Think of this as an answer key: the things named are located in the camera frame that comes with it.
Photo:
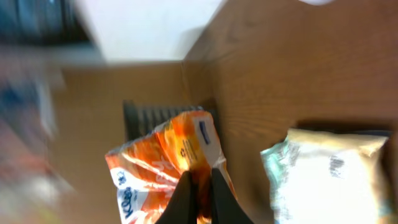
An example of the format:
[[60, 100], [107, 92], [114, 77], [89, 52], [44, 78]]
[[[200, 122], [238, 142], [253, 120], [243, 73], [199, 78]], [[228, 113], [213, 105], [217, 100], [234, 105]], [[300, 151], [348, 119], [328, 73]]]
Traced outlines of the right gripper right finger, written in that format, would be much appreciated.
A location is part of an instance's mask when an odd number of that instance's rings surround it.
[[216, 168], [211, 170], [211, 223], [253, 224]]

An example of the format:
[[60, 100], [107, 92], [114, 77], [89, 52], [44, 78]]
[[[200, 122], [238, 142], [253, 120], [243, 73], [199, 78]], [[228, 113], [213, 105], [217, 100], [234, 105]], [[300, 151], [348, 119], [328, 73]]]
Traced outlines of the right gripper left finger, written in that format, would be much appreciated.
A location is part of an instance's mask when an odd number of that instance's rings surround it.
[[166, 209], [156, 224], [197, 224], [197, 196], [192, 174], [182, 174]]

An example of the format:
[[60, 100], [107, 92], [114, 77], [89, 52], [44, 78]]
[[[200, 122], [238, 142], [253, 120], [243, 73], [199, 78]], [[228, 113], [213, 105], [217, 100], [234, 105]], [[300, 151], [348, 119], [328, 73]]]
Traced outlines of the orange tissue pack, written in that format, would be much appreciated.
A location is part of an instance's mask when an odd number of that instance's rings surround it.
[[122, 223], [155, 223], [185, 171], [198, 186], [199, 223], [210, 220], [206, 195], [217, 168], [230, 190], [226, 158], [211, 113], [184, 111], [105, 155]]

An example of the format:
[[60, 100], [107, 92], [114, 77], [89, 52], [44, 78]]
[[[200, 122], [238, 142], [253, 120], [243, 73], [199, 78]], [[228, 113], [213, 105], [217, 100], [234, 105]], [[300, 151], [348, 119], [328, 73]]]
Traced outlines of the cream snack bag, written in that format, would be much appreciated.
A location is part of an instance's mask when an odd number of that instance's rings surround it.
[[387, 131], [289, 129], [261, 151], [277, 224], [397, 223], [381, 166]]

